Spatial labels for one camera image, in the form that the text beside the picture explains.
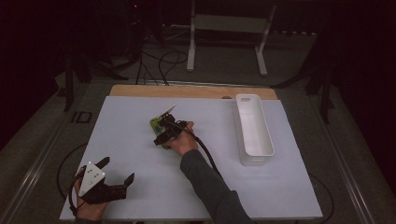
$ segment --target person's left hand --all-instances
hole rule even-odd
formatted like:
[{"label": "person's left hand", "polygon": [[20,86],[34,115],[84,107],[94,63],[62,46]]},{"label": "person's left hand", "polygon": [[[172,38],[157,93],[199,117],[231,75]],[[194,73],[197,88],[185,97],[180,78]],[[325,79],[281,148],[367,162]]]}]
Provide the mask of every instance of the person's left hand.
[{"label": "person's left hand", "polygon": [[78,197],[79,188],[81,187],[81,178],[76,181],[74,189],[77,195],[77,215],[76,217],[88,219],[91,221],[99,221],[109,202],[99,204],[88,204]]}]

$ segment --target person's right hand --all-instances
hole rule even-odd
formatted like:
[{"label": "person's right hand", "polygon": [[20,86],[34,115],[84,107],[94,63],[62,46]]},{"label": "person's right hand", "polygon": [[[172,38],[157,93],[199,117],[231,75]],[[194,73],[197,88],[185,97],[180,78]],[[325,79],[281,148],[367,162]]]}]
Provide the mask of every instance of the person's right hand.
[{"label": "person's right hand", "polygon": [[[192,126],[194,122],[188,121],[187,128],[193,133]],[[166,146],[171,147],[178,155],[183,156],[186,152],[192,149],[198,149],[198,144],[194,137],[189,133],[181,132],[177,138],[173,138],[165,143]]]}]

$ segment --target metal leg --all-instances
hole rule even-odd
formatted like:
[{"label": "metal leg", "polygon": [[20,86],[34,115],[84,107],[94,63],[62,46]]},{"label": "metal leg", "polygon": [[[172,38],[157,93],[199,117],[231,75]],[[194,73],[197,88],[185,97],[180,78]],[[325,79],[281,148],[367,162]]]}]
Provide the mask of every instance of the metal leg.
[{"label": "metal leg", "polygon": [[191,1],[191,26],[190,26],[190,49],[187,59],[187,71],[194,70],[195,61],[195,0]]},{"label": "metal leg", "polygon": [[262,76],[268,75],[267,68],[266,68],[265,62],[264,62],[264,57],[262,56],[262,50],[264,49],[265,42],[267,41],[268,35],[270,33],[271,23],[272,23],[274,15],[275,15],[275,11],[276,11],[276,6],[272,6],[271,13],[268,18],[268,22],[265,25],[265,29],[262,34],[262,42],[260,43],[259,46],[256,47],[257,63],[259,64],[260,75],[262,75]]}]

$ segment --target white plastic bin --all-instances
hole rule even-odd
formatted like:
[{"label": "white plastic bin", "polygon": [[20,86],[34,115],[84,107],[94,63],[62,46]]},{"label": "white plastic bin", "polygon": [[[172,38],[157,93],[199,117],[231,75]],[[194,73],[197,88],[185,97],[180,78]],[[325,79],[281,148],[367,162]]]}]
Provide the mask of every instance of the white plastic bin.
[{"label": "white plastic bin", "polygon": [[256,94],[237,94],[234,118],[239,156],[246,166],[264,165],[274,155],[262,101]]}]

